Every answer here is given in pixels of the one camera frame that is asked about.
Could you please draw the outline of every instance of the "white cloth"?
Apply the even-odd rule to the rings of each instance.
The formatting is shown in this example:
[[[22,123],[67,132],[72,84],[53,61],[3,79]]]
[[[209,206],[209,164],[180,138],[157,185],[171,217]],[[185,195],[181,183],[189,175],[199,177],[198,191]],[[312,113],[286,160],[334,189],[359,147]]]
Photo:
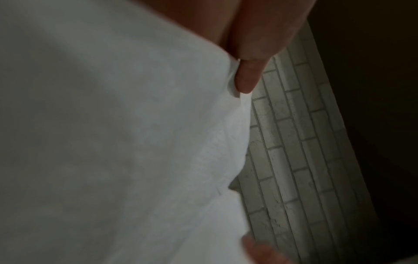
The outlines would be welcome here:
[[[3,0],[0,36],[0,263],[170,262],[244,165],[238,62],[125,0]]]

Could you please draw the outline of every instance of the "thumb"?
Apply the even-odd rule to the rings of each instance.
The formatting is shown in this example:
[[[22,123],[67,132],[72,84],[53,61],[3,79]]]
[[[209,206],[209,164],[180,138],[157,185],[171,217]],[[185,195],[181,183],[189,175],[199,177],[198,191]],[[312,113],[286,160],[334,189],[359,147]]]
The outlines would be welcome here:
[[[251,93],[269,60],[241,60],[235,75],[236,89],[243,94]]]

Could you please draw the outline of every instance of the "tile floor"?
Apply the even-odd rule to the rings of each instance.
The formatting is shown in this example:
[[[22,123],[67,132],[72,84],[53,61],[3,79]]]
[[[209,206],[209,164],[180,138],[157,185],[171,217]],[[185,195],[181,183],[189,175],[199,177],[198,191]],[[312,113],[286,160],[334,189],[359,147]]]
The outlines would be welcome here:
[[[246,164],[231,183],[251,234],[297,263],[381,263],[379,221],[306,23],[253,92]]]

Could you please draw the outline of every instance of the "white fabric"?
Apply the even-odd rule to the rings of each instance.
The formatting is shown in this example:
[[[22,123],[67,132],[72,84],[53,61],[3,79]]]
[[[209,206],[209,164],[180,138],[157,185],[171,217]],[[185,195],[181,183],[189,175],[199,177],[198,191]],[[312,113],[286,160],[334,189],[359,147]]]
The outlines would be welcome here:
[[[0,18],[0,263],[171,261],[244,165],[238,62],[125,0]]]

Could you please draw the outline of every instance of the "dark wall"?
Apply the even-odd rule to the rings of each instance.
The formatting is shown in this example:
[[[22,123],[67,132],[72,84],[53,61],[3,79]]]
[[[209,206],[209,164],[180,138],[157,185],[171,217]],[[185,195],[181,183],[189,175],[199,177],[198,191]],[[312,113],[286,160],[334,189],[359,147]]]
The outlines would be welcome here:
[[[318,0],[309,23],[377,214],[418,228],[418,2]]]

